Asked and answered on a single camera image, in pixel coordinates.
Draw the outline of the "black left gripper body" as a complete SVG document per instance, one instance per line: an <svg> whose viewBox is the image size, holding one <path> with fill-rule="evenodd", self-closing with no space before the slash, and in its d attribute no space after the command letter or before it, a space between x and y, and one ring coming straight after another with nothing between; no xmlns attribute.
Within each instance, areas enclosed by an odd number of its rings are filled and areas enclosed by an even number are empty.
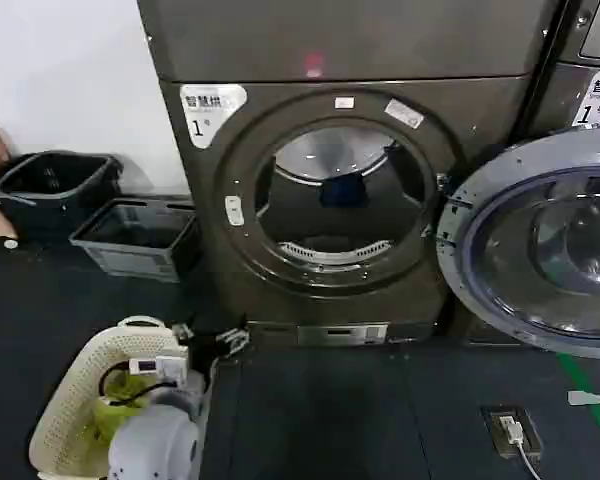
<svg viewBox="0 0 600 480"><path fill-rule="evenodd" d="M209 373L221 354L221 342L213 335L192 336L187 341L189 368L198 373Z"/></svg>

